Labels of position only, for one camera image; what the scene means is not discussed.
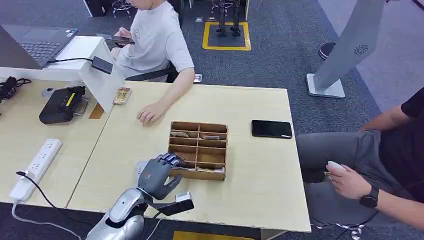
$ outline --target gray pants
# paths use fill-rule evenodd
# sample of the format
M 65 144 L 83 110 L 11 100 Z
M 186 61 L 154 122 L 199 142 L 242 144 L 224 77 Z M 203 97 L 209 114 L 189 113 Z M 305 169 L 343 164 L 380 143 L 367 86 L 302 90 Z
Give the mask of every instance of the gray pants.
M 344 164 L 361 174 L 370 184 L 388 193 L 412 199 L 380 162 L 379 131 L 328 132 L 296 137 L 300 167 L 324 170 L 328 161 Z M 341 196 L 326 178 L 319 183 L 305 183 L 304 190 L 312 224 L 358 225 L 368 220 L 375 209 L 366 208 L 358 200 Z M 396 221 L 378 213 L 368 225 L 386 225 Z

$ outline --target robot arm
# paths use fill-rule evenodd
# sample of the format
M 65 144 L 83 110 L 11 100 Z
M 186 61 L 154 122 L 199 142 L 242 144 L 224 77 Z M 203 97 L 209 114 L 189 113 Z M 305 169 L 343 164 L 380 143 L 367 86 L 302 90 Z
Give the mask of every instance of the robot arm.
M 167 216 L 194 208 L 189 192 L 175 196 L 172 203 L 154 203 L 162 200 L 180 183 L 177 175 L 164 185 L 171 169 L 182 160 L 172 153 L 151 159 L 139 176 L 137 188 L 125 190 L 103 218 L 88 233 L 86 240 L 135 240 L 143 231 L 144 212 L 148 206 Z

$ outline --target black t-shirt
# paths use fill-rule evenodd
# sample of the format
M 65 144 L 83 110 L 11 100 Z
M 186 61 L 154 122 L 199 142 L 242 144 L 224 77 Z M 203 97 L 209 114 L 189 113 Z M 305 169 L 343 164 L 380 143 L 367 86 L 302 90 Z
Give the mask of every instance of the black t-shirt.
M 401 106 L 411 122 L 381 133 L 380 160 L 418 202 L 424 203 L 424 87 Z

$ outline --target laptop keyboard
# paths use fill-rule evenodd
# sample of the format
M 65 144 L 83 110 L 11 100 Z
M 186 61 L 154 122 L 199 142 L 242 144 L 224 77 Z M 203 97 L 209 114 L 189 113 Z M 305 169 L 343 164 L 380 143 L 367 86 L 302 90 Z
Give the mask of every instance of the laptop keyboard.
M 61 45 L 59 42 L 18 42 L 19 45 L 35 60 L 50 58 L 53 52 Z

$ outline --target smartphone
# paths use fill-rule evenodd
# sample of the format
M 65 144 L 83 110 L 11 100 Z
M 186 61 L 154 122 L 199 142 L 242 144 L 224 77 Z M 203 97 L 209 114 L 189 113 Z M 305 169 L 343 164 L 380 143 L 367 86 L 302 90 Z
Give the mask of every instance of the smartphone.
M 252 120 L 252 136 L 277 139 L 291 139 L 292 125 L 285 121 Z
M 112 41 L 118 44 L 136 44 L 131 38 L 123 36 L 112 36 L 107 34 L 96 34 L 98 37 L 103 37 L 105 40 Z

